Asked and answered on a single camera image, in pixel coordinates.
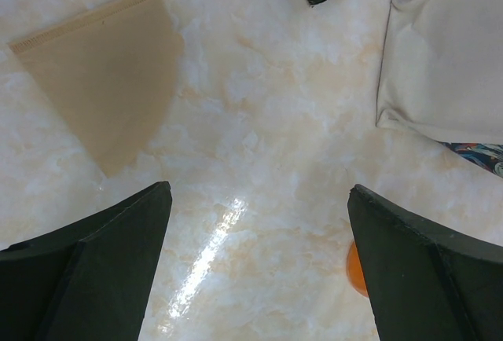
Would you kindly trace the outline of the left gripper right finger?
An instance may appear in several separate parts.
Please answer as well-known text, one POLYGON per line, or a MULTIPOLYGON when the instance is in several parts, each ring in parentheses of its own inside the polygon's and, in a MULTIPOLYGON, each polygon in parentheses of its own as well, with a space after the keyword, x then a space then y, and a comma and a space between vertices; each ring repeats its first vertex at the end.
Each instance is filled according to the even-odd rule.
POLYGON ((502 248, 362 185, 347 203, 382 340, 500 340, 502 248))

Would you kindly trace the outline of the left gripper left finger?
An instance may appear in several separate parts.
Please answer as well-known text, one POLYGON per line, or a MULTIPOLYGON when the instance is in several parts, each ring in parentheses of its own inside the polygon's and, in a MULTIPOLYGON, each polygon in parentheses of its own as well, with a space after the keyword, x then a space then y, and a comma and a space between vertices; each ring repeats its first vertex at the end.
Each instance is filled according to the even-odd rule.
POLYGON ((159 181, 1 252, 4 340, 136 340, 171 213, 159 181))

